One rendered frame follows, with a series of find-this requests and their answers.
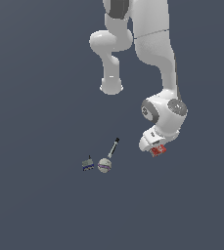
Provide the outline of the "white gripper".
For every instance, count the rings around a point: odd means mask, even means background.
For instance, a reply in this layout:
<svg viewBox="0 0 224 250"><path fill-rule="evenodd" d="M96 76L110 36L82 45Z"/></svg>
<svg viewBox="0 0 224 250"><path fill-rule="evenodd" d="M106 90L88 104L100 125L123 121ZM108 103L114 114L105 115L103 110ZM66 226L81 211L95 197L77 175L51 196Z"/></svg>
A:
<svg viewBox="0 0 224 250"><path fill-rule="evenodd" d="M159 146L165 140L164 136L156 132L156 127L148 129L143 133L139 142L139 149L142 151L149 151L151 148Z"/></svg>

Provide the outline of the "red box with white print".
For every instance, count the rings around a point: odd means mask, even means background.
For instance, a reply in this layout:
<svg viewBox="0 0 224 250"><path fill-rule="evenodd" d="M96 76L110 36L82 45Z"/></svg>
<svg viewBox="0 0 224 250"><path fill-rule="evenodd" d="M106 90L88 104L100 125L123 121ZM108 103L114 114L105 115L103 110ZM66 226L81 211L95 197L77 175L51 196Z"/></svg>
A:
<svg viewBox="0 0 224 250"><path fill-rule="evenodd" d="M155 146L150 149L150 153L153 157L159 156L166 152L164 145Z"/></svg>

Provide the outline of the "black and white marker pen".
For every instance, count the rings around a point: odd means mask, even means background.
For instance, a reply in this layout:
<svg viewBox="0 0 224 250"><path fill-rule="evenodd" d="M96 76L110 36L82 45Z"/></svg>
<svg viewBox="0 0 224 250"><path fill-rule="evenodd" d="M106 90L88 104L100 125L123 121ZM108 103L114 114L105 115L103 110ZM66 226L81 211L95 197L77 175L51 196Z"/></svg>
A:
<svg viewBox="0 0 224 250"><path fill-rule="evenodd" d="M115 150L118 142L119 142L119 138L116 138L115 141L114 141L114 143L113 143L113 145L112 145L112 149L111 149L111 151L108 154L108 158L112 158L112 155L114 153L114 150Z"/></svg>

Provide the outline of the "white ball with purple stripe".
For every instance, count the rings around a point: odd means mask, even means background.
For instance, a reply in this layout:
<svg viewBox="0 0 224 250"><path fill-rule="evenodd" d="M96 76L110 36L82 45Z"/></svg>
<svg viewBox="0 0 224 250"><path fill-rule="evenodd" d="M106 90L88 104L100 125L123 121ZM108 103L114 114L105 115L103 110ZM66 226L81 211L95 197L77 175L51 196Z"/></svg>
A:
<svg viewBox="0 0 224 250"><path fill-rule="evenodd" d="M111 168L112 168L112 163L106 158L102 158L98 163L98 169L102 173L108 173Z"/></svg>

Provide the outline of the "small grey and blue box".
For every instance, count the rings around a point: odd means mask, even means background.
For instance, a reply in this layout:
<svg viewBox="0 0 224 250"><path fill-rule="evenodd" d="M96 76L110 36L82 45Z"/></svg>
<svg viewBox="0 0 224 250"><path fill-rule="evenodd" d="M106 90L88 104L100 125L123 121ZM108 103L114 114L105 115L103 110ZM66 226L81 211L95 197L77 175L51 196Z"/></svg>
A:
<svg viewBox="0 0 224 250"><path fill-rule="evenodd" d="M82 162L82 168L84 171L91 170L94 168L94 163L91 157Z"/></svg>

